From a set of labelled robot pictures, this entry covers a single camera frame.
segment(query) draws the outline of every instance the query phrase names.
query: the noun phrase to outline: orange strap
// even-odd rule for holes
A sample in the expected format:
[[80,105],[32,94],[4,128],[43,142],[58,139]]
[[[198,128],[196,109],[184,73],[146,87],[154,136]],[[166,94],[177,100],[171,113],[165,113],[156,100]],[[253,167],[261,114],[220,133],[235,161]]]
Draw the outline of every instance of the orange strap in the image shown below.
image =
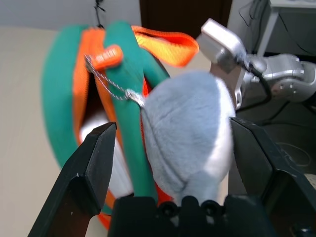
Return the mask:
[[199,51],[198,43],[184,33],[154,31],[141,26],[132,26],[132,29],[140,47],[171,66],[187,65]]

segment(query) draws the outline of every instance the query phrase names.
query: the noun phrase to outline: stuffed animal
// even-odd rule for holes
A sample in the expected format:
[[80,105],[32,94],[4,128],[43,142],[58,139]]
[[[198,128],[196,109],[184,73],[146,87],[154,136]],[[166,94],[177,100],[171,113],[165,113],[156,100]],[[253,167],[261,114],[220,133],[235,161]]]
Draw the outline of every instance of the stuffed animal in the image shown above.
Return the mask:
[[231,165],[229,117],[234,116],[225,84],[208,72],[167,79],[146,98],[142,121],[147,158],[154,180],[176,204],[185,196],[200,204],[217,200]]

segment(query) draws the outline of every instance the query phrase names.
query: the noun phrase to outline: orange fabric tag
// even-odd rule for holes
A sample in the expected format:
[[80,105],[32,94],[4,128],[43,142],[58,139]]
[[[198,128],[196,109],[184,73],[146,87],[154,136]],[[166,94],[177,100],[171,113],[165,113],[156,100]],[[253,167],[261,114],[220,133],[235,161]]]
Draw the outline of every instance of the orange fabric tag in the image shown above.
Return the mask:
[[91,56],[91,64],[97,71],[119,65],[123,60],[123,51],[118,45],[111,45],[102,53]]

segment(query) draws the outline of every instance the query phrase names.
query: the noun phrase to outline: white wall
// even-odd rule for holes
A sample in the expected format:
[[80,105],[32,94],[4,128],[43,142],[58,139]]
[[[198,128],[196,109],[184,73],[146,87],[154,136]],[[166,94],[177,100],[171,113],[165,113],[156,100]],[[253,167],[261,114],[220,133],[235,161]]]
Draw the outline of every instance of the white wall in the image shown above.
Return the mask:
[[[0,25],[58,30],[68,24],[95,25],[94,0],[0,0]],[[138,0],[105,0],[102,24],[141,24]]]
[[[265,1],[266,0],[261,0],[261,10],[263,10]],[[245,25],[244,21],[239,16],[238,10],[249,2],[252,2],[252,0],[233,0],[232,9],[228,21],[228,28],[235,32],[243,40],[247,49],[250,49],[251,40],[255,41],[255,39],[257,38],[258,28],[253,27],[254,33],[252,34],[250,29]],[[249,7],[241,11],[247,22],[249,22],[250,19],[248,14]],[[262,33],[264,31],[269,13],[270,8],[268,6],[264,13],[264,18],[262,22]],[[282,17],[289,29],[289,32],[300,44],[300,46],[303,47],[305,50],[316,54],[316,10],[282,13]],[[298,46],[296,46],[296,44],[286,32],[280,19],[278,19],[276,23],[266,51],[273,53],[293,53],[308,55],[306,52],[302,51]]]

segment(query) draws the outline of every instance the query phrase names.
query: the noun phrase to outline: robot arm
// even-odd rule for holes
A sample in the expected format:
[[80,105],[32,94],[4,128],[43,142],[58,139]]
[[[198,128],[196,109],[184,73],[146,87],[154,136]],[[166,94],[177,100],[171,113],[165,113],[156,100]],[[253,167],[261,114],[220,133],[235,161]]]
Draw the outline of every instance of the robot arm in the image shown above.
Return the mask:
[[236,110],[243,99],[254,97],[273,96],[293,102],[311,100],[311,105],[316,104],[313,99],[316,98],[315,64],[301,62],[290,54],[248,55],[241,39],[212,19],[202,26],[197,41],[202,53],[212,62],[210,71],[226,83]]

